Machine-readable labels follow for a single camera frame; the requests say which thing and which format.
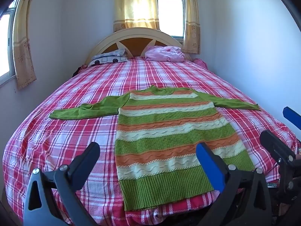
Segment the blue gripper pad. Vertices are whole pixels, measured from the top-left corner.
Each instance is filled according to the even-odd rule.
[[[289,107],[283,109],[283,116],[301,130],[301,116]]]
[[[211,185],[215,190],[219,190],[221,193],[225,188],[225,176],[220,171],[217,164],[211,158],[210,154],[204,149],[205,143],[199,143],[196,147],[197,158],[202,165]]]

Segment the plaid bedsheet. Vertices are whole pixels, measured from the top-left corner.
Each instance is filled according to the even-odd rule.
[[[77,121],[49,118],[55,109],[93,104],[108,95],[122,95],[131,89],[146,89],[152,84],[157,87],[189,87],[254,103],[229,83],[189,61],[166,63],[133,58],[127,63],[88,67],[41,103],[23,121],[5,148],[6,193],[21,219],[32,170],[39,167],[43,171],[52,171],[62,164],[70,164],[92,141],[100,145],[100,158],[83,189],[76,194],[100,225],[158,224],[168,215],[200,209],[217,198],[219,193],[213,191],[153,209],[125,212],[114,160],[118,116]],[[267,181],[278,179],[275,161],[260,145],[259,135],[269,129],[297,153],[298,141],[294,134],[266,111],[217,109],[242,139],[254,165],[264,170]],[[58,193],[54,192],[60,210],[65,211]]]

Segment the window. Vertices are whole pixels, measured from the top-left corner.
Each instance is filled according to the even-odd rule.
[[[14,0],[0,19],[0,84],[15,75],[12,35],[18,1]]]
[[[185,0],[158,0],[160,30],[183,42]]]

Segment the bed headboard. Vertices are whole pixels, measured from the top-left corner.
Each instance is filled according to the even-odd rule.
[[[182,45],[173,37],[162,31],[150,28],[128,28],[117,31],[108,36],[90,52],[85,65],[91,62],[93,56],[100,53],[108,53],[124,48],[128,53],[128,58],[144,57],[148,46],[176,46]],[[185,54],[185,59],[191,60],[189,54]]]

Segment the metal screw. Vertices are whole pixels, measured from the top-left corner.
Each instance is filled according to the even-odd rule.
[[[40,172],[40,169],[38,169],[38,168],[33,169],[33,174],[38,174],[39,172]]]
[[[262,173],[263,173],[263,171],[262,171],[261,168],[256,168],[256,172],[257,172],[258,174],[262,174]]]
[[[292,190],[293,187],[294,187],[294,183],[293,183],[292,181],[290,181],[290,182],[288,183],[288,189]]]
[[[230,165],[228,165],[228,169],[229,169],[230,171],[234,171],[234,170],[236,170],[236,166],[233,165],[233,164],[230,164]]]
[[[68,166],[67,165],[61,165],[60,166],[60,170],[61,171],[66,171],[68,169]]]

